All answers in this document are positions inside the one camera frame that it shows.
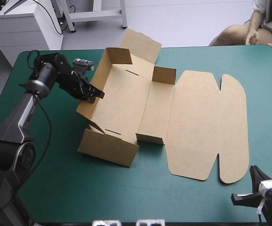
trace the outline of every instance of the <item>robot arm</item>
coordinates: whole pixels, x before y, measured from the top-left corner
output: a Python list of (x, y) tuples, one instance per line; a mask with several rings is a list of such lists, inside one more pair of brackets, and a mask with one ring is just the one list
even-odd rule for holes
[(251, 194), (232, 194), (231, 200), (235, 206), (257, 208), (261, 221), (261, 212), (269, 226), (272, 226), (272, 179), (264, 174), (257, 166), (250, 167), (252, 179)]
[(80, 100), (93, 103), (96, 97), (104, 96), (84, 76), (87, 70), (93, 70), (92, 61), (75, 59), (71, 67), (61, 54), (37, 53), (33, 73), (21, 85), (26, 89), (24, 96), (0, 125), (0, 221), (4, 226), (35, 224), (17, 192), (29, 178), (35, 160), (34, 137), (28, 127), (39, 101), (49, 95), (55, 82)]

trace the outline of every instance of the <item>cardboard box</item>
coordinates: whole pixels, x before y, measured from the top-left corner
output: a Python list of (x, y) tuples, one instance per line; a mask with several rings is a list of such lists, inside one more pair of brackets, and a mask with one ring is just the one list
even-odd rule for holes
[(79, 152), (130, 167), (137, 140), (165, 144), (170, 172), (208, 178), (220, 156), (225, 183), (241, 179), (249, 165), (246, 94), (224, 75), (219, 90), (211, 73), (155, 66), (161, 44), (127, 29), (120, 48), (107, 48), (91, 83), (104, 99), (82, 101), (89, 119)]

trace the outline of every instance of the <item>wire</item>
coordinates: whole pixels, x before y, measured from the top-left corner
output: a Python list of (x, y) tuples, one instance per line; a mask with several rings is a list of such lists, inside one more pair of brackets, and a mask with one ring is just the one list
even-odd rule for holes
[[(74, 12), (76, 12), (76, 6), (75, 5), (71, 5), (70, 8), (74, 7)], [(68, 28), (68, 23), (66, 23), (66, 27), (64, 29), (61, 29), (61, 31), (65, 31)]]
[(30, 66), (30, 57), (31, 57), (31, 55), (33, 54), (33, 53), (37, 53), (37, 56), (36, 56), (36, 58), (40, 55), (40, 52), (38, 51), (38, 50), (31, 50), (29, 53), (28, 53), (28, 56), (27, 56), (27, 65), (28, 65), (28, 67), (30, 68), (30, 69), (32, 69), (33, 71), (35, 71), (35, 72), (37, 72), (37, 69), (36, 68), (34, 68), (34, 65), (33, 65), (33, 67), (31, 67)]
[(259, 219), (259, 225), (263, 225), (262, 215), (258, 214), (258, 219)]
[(4, 210), (5, 208), (7, 208), (11, 203), (13, 203), (15, 201), (15, 199), (12, 199), (2, 208), (0, 208), (0, 211)]
[(74, 12), (76, 12), (76, 6), (75, 5), (71, 5), (70, 8), (74, 7)]
[(49, 123), (49, 136), (48, 136), (48, 141), (46, 143), (46, 147), (45, 147), (45, 150), (43, 151), (43, 153), (41, 154), (41, 157), (40, 159), (37, 161), (36, 165), (32, 168), (31, 172), (29, 173), (27, 179), (33, 174), (33, 172), (36, 170), (36, 168), (39, 166), (39, 164), (41, 163), (42, 159), (45, 157), (46, 153), (48, 152), (48, 149), (49, 149), (49, 145), (50, 145), (50, 142), (51, 142), (51, 138), (52, 138), (52, 123), (51, 123), (51, 119), (46, 111), (46, 109), (43, 107), (43, 105), (40, 103), (40, 100), (38, 98), (37, 95), (34, 95), (34, 98), (36, 100), (36, 103), (39, 105), (39, 107), (42, 109), (42, 111), (44, 112), (47, 120), (48, 120), (48, 123)]
[(39, 4), (41, 7), (43, 7), (43, 9), (47, 12), (47, 14), (48, 14), (49, 17), (50, 17), (50, 19), (51, 19), (51, 21), (52, 21), (52, 23), (53, 23), (53, 26), (54, 26), (54, 28), (55, 28), (55, 31), (56, 31), (58, 34), (62, 35), (62, 34), (63, 34), (63, 31), (61, 31), (61, 33), (60, 33), (60, 32), (56, 29), (56, 26), (55, 26), (55, 24), (54, 24), (54, 21), (53, 21), (51, 15), (50, 15), (50, 13), (47, 11), (47, 9), (46, 9), (42, 4), (40, 4), (38, 1), (36, 1), (36, 0), (32, 0), (32, 1), (36, 2), (36, 3)]

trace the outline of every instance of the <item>person's knee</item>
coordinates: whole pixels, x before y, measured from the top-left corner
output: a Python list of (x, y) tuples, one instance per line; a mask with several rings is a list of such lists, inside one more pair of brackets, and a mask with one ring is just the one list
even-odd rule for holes
[(231, 25), (223, 30), (221, 37), (224, 40), (232, 40), (233, 38), (239, 36), (238, 25)]

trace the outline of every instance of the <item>gray floor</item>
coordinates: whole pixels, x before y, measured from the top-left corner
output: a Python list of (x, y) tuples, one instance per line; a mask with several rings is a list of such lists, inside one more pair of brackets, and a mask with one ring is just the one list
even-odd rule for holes
[[(104, 10), (119, 0), (102, 0)], [(252, 0), (125, 0), (128, 26), (161, 42), (163, 47), (207, 46), (222, 29), (251, 16)], [(69, 0), (76, 11), (90, 10), (89, 0)], [(62, 49), (117, 47), (124, 29), (121, 20), (76, 23), (64, 32)], [(11, 66), (0, 52), (0, 94)]]

